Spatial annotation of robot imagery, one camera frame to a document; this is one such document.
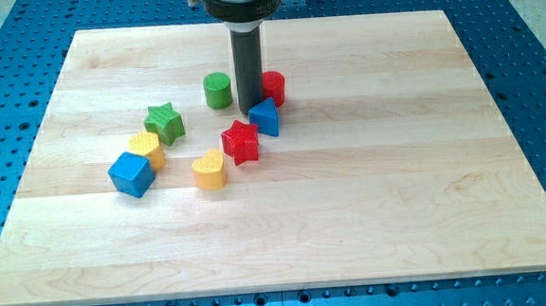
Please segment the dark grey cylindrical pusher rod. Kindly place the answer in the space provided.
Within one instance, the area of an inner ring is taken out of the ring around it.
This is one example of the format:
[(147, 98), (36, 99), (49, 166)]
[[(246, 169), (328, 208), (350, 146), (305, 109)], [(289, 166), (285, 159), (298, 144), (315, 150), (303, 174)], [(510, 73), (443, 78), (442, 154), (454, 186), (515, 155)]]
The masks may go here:
[(230, 47), (237, 89), (239, 110), (243, 114), (263, 99), (263, 69), (260, 20), (248, 23), (230, 23)]

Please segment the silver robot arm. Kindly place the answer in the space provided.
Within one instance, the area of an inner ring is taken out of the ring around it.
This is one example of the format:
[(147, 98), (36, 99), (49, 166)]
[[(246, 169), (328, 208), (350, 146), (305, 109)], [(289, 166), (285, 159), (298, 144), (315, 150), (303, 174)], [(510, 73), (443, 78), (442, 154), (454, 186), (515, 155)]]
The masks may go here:
[(229, 30), (234, 84), (243, 114), (264, 100), (260, 26), (284, 1), (305, 0), (187, 0), (190, 7), (202, 4), (209, 16), (222, 21)]

